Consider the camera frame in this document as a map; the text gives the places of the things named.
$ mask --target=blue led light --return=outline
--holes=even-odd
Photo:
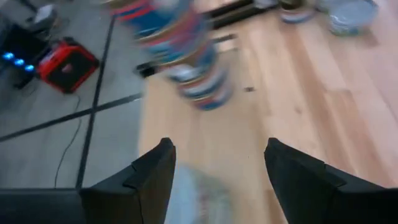
[[[25,66],[25,71],[31,72],[31,71],[33,71],[34,68],[35,68],[35,67],[34,67],[33,65],[26,65],[26,66]]]
[[[14,58],[14,54],[13,54],[13,53],[10,53],[10,52],[7,52],[7,53],[5,53],[4,55],[2,55],[2,57],[3,57],[4,59],[6,59],[6,60],[11,60],[11,59]]]
[[[14,64],[17,65],[17,66],[21,66],[21,65],[23,65],[24,63],[25,63],[24,59],[16,59],[16,60],[14,61]]]

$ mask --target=wooden floor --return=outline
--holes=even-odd
[[[233,100],[198,112],[176,103],[170,86],[149,80],[141,153],[171,137],[181,161],[231,189],[235,223],[285,223],[262,157],[269,137],[397,187],[398,3],[376,2],[379,15],[370,33],[359,37],[331,35],[323,14],[288,25],[276,12],[214,32],[239,38],[243,69]],[[197,3],[205,11],[225,2]],[[246,86],[255,91],[243,92]]]

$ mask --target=gray concrete floor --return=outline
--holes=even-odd
[[[36,0],[36,5],[51,1]],[[62,17],[70,20],[60,36],[72,36],[98,59],[104,46],[111,16],[108,11],[90,4],[89,0],[57,1]],[[30,12],[13,0],[5,2],[0,12],[24,25]],[[116,23],[111,36],[108,60],[98,104],[109,103],[141,93],[143,81],[132,72],[135,65],[145,62],[131,39],[131,31]],[[64,95],[44,82],[35,80],[25,89],[13,90],[11,71],[0,74],[0,139],[12,133],[61,118],[92,107],[100,70],[97,70],[72,95]],[[95,116],[83,186],[91,186],[114,174],[138,157],[137,141],[141,101],[136,100]],[[90,116],[82,116],[48,128],[0,141],[0,188],[52,188],[63,150],[81,127],[65,154],[57,187],[74,187],[80,166]]]

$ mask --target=cable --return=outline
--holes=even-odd
[[[77,98],[78,98],[78,101],[77,101],[77,104],[76,104],[74,113],[77,112],[77,109],[78,109],[78,107],[79,107],[79,105],[80,105],[80,101],[81,101],[80,96],[79,96],[79,95],[76,95],[76,96],[77,96]],[[61,160],[60,160],[60,162],[59,162],[59,164],[58,164],[57,172],[55,173],[54,188],[57,188],[58,174],[59,174],[59,172],[60,172],[63,159],[65,158],[65,155],[66,155],[68,149],[70,148],[70,146],[71,146],[71,145],[73,144],[73,142],[75,141],[75,139],[76,139],[76,137],[77,137],[77,133],[79,133],[80,126],[81,126],[81,117],[79,118],[79,124],[78,124],[78,126],[77,126],[77,128],[76,128],[75,133],[73,134],[73,137],[72,137],[71,141],[69,142],[68,146],[67,146],[67,147],[63,150],[63,152],[62,152],[62,157],[61,157]]]

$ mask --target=red amplifier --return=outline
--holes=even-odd
[[[64,93],[73,93],[100,65],[93,54],[64,37],[37,69],[40,78]]]

